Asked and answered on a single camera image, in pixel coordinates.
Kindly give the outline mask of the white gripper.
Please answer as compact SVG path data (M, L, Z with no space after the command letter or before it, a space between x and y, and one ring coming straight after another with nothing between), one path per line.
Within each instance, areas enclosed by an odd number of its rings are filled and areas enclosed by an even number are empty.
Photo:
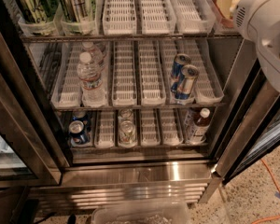
M280 48L280 0L216 0L216 5L244 39Z

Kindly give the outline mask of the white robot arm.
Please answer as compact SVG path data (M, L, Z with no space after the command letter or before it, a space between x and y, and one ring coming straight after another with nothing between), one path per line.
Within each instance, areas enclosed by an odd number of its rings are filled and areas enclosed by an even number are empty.
M280 92L280 0L216 0L233 28L254 43L263 73Z

